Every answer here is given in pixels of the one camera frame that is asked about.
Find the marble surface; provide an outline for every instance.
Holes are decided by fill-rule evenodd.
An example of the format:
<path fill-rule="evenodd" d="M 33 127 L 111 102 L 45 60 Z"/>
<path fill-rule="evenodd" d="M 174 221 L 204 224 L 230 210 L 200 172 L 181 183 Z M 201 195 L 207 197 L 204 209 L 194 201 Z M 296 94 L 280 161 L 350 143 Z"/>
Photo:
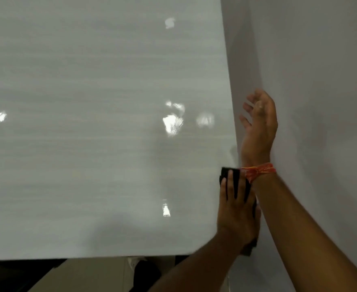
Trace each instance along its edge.
<path fill-rule="evenodd" d="M 0 0 L 0 259 L 192 252 L 234 164 L 220 0 Z"/>

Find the red and yellow wristband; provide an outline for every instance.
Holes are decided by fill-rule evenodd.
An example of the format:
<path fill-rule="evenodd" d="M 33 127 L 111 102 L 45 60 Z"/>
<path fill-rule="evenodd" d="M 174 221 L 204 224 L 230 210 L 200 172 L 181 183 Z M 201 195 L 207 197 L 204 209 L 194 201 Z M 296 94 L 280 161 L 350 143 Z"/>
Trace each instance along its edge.
<path fill-rule="evenodd" d="M 254 179 L 258 176 L 266 173 L 275 173 L 276 169 L 273 167 L 272 163 L 265 163 L 255 167 L 243 167 L 242 168 L 246 173 L 246 179 L 252 183 Z"/>

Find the person's left arm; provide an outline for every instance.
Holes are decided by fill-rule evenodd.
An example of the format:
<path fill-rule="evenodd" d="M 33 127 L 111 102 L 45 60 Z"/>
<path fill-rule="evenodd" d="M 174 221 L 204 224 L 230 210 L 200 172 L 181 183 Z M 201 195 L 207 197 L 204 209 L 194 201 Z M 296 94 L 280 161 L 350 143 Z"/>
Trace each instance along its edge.
<path fill-rule="evenodd" d="M 216 235 L 200 250 L 157 281 L 149 292 L 218 292 L 239 252 L 258 235 L 261 212 L 252 216 L 255 195 L 244 202 L 245 176 L 241 173 L 238 196 L 234 198 L 232 171 L 220 186 Z"/>

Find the black pants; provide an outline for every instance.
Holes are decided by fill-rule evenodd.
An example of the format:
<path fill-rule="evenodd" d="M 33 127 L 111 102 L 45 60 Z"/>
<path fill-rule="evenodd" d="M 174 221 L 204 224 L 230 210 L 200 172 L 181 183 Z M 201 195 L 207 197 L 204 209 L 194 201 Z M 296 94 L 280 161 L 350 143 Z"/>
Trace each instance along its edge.
<path fill-rule="evenodd" d="M 141 260 L 135 267 L 134 287 L 130 292 L 147 292 L 161 277 L 161 272 L 154 263 Z"/>

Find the white shoe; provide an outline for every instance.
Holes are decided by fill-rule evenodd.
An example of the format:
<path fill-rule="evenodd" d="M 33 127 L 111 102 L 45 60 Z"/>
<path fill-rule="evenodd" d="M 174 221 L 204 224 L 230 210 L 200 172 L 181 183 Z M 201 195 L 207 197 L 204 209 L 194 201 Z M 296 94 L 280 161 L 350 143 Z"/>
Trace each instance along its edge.
<path fill-rule="evenodd" d="M 138 256 L 138 257 L 127 257 L 127 262 L 130 265 L 131 270 L 134 272 L 135 267 L 137 266 L 138 262 L 144 260 L 146 261 L 146 258 L 143 256 Z"/>

